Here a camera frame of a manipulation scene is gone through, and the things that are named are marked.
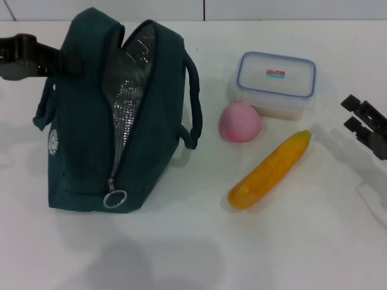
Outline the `yellow toy banana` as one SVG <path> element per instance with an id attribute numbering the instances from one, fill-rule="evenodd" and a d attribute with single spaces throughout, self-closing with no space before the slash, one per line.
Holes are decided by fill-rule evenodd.
<path id="1" fill-rule="evenodd" d="M 311 132 L 302 130 L 288 137 L 228 194 L 227 200 L 237 210 L 254 206 L 271 192 L 303 157 Z"/>

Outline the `pink toy peach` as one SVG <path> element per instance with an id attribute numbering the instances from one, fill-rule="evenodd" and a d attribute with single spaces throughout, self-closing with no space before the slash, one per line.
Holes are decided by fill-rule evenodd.
<path id="1" fill-rule="evenodd" d="M 227 106 L 221 114 L 219 133 L 225 141 L 249 142 L 259 135 L 261 129 L 261 117 L 247 103 L 233 103 Z"/>

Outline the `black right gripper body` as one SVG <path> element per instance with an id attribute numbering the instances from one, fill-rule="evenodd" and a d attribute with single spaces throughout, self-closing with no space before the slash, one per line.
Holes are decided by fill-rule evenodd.
<path id="1" fill-rule="evenodd" d="M 370 131 L 367 146 L 378 159 L 387 160 L 387 129 L 380 132 Z"/>

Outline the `clear food container blue rim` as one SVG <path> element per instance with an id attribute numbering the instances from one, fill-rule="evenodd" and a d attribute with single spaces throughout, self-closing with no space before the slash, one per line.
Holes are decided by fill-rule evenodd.
<path id="1" fill-rule="evenodd" d="M 308 59 L 249 51 L 237 69 L 236 95 L 259 115 L 299 120 L 315 107 L 316 73 Z"/>

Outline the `dark teal insulated lunch bag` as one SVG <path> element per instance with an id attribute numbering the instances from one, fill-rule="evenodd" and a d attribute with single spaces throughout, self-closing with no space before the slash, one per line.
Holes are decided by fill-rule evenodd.
<path id="1" fill-rule="evenodd" d="M 139 209 L 203 115 L 183 38 L 147 20 L 129 37 L 95 8 L 71 22 L 61 52 L 81 76 L 49 77 L 33 123 L 48 134 L 48 203 L 79 212 Z"/>

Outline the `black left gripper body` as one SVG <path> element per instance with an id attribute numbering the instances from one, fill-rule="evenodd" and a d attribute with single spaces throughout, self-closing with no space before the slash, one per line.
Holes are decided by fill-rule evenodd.
<path id="1" fill-rule="evenodd" d="M 22 80 L 36 77 L 38 72 L 34 54 L 36 44 L 36 37 L 30 34 L 0 38 L 0 78 Z"/>

